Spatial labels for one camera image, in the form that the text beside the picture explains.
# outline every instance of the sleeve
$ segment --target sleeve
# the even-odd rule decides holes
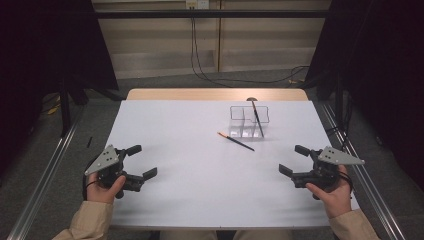
[[[84,201],[72,218],[71,226],[60,232],[54,240],[106,240],[113,205]]]
[[[330,226],[341,240],[380,239],[360,209],[330,219]]]

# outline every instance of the power outlet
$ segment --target power outlet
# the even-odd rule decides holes
[[[197,9],[197,0],[186,0],[186,9]]]
[[[209,9],[209,0],[197,0],[197,9]]]

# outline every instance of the black cable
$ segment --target black cable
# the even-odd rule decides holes
[[[349,138],[349,126],[350,126],[350,120],[352,118],[352,114],[353,114],[353,102],[352,102],[352,97],[350,96],[350,94],[348,94],[348,99],[347,99],[347,103],[346,103],[346,113],[345,113],[345,117],[343,119],[345,134],[344,134],[344,138],[343,138],[343,142],[342,142],[342,146],[341,146],[342,151],[345,149],[346,143],[347,143],[348,138]]]
[[[46,113],[46,112],[48,112],[48,111],[50,111],[50,110],[52,110],[53,108],[58,108],[58,107],[60,107],[60,102],[58,102],[57,104],[55,104],[54,106],[51,106],[50,108],[48,108],[48,109],[44,109],[44,110],[41,110],[40,111],[40,114],[43,114],[43,113]]]
[[[205,75],[205,73],[203,72],[203,70],[202,70],[202,66],[200,65],[200,60],[199,60],[199,53],[198,53],[198,50],[197,50],[197,37],[196,37],[196,21],[194,20],[194,18],[191,18],[191,68],[193,69],[193,73],[198,77],[198,78],[200,78],[200,79],[203,79],[203,80],[206,80],[206,81],[209,81],[209,82],[211,82],[211,83],[213,83],[213,84],[217,84],[217,85],[220,85],[220,86],[223,86],[223,87],[228,87],[228,88],[231,88],[230,86],[228,86],[228,85],[225,85],[225,84],[222,84],[222,83],[217,83],[217,82],[214,82],[214,81],[212,81],[211,79],[209,79],[206,75]],[[198,65],[199,65],[199,69],[200,69],[200,72],[203,74],[203,77],[202,76],[200,76],[197,72],[196,72],[196,70],[194,69],[194,63],[193,63],[193,54],[194,54],[194,50],[193,49],[196,49],[196,56],[197,56],[197,62],[198,62]]]
[[[353,187],[353,181],[352,181],[352,179],[349,177],[349,175],[347,175],[347,174],[346,174],[346,173],[344,173],[344,172],[340,172],[340,171],[339,171],[339,177],[340,177],[341,179],[345,180],[345,181],[349,184],[350,192],[352,192],[352,191],[354,190],[354,187]]]
[[[217,83],[215,81],[230,81],[230,82],[245,82],[245,83],[263,83],[263,84],[270,84],[270,83],[277,83],[277,82],[281,82],[281,81],[285,81],[287,79],[293,78],[293,76],[295,76],[296,74],[298,74],[299,72],[301,72],[304,68],[308,68],[309,66],[297,66],[292,68],[291,70],[291,74],[287,77],[281,78],[281,79],[277,79],[277,80],[273,80],[273,81],[267,81],[267,82],[258,82],[258,81],[254,81],[254,80],[244,80],[244,79],[228,79],[228,78],[216,78],[216,79],[211,79],[208,76],[206,76],[206,74],[203,72],[202,70],[202,66],[200,64],[200,59],[199,59],[199,55],[198,55],[198,48],[197,48],[197,34],[196,34],[196,21],[194,18],[191,18],[191,26],[192,26],[192,42],[191,42],[191,67],[193,69],[194,74],[203,80],[209,81],[211,83],[215,83],[215,84],[219,84],[221,86],[224,87],[229,87],[232,88],[231,86],[225,85],[225,84],[221,84],[221,83]],[[194,63],[193,63],[193,55],[194,55],[194,49],[196,50],[196,57],[197,57],[197,63],[199,65],[199,70],[201,72],[201,74],[203,75],[200,76],[194,69]],[[294,69],[300,68],[298,71],[293,73]]]
[[[91,166],[91,164],[93,164],[94,161],[96,161],[98,156],[99,155],[95,156],[93,159],[91,159],[87,163],[87,166],[85,167],[84,172],[87,171],[87,169]],[[94,182],[98,182],[98,180],[87,184],[87,177],[85,176],[85,174],[82,175],[82,198],[84,199],[84,201],[87,201],[87,187],[90,186],[90,184],[93,184]]]
[[[327,136],[331,136],[333,135],[335,132],[337,132],[339,130],[339,127],[332,127],[329,129],[325,129],[325,132],[327,133]]]
[[[85,189],[87,189],[87,188],[88,188],[88,186],[90,186],[91,184],[98,183],[98,182],[99,182],[99,180],[92,181],[91,183],[89,183],[89,184],[87,184],[87,185],[85,186]]]
[[[290,71],[290,76],[291,76],[291,79],[290,79],[290,84],[289,84],[289,86],[287,87],[287,88],[290,88],[291,87],[291,85],[293,84],[293,70],[295,70],[296,68],[300,68],[300,70],[303,70],[303,69],[305,69],[305,68],[309,68],[309,66],[297,66],[297,67],[294,67],[294,68],[292,68],[292,70]]]

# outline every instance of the aluminum rail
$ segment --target aluminum rail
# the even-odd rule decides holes
[[[328,10],[97,10],[95,12],[38,12],[45,17],[98,19],[134,18],[349,18],[359,17],[355,11]]]
[[[43,203],[46,192],[51,185],[52,179],[56,174],[59,164],[65,155],[72,137],[74,136],[75,130],[81,120],[84,109],[85,107],[83,106],[78,110],[75,117],[75,122],[69,129],[68,133],[64,137],[60,138],[59,143],[52,157],[50,158],[50,161],[47,164],[43,175],[41,176],[40,181],[38,182],[34,192],[24,207],[24,210],[21,212],[21,215],[13,226],[7,240],[23,240],[28,234],[28,231],[38,213],[38,210]]]
[[[337,123],[335,120],[335,113],[329,104],[323,105],[324,112],[326,114],[327,119],[329,120],[332,127],[336,127]],[[345,133],[341,131],[336,132],[336,136],[340,141],[340,144],[343,143],[345,138]],[[346,151],[352,156],[358,157],[355,149],[353,148],[352,143],[347,140],[346,141]],[[353,170],[355,174],[358,176],[359,181],[361,182],[362,187],[364,188],[365,193],[368,196],[371,204],[374,207],[378,217],[380,218],[381,223],[386,229],[387,234],[390,239],[398,240],[398,239],[406,239],[405,235],[402,233],[395,217],[393,216],[392,211],[387,206],[386,202],[383,200],[383,197],[380,195],[377,187],[374,185],[374,182],[371,180],[370,175],[368,174],[365,166],[363,165],[354,165]]]

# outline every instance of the white paper sheet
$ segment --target white paper sheet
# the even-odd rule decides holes
[[[321,201],[278,171],[312,169],[299,144],[330,145],[312,102],[257,102],[269,108],[265,139],[242,139],[250,151],[217,134],[228,134],[230,101],[124,101],[108,143],[141,145],[124,160],[128,174],[158,168],[140,192],[115,201],[112,225],[135,228],[272,228],[328,226]],[[358,208],[356,199],[353,208]]]

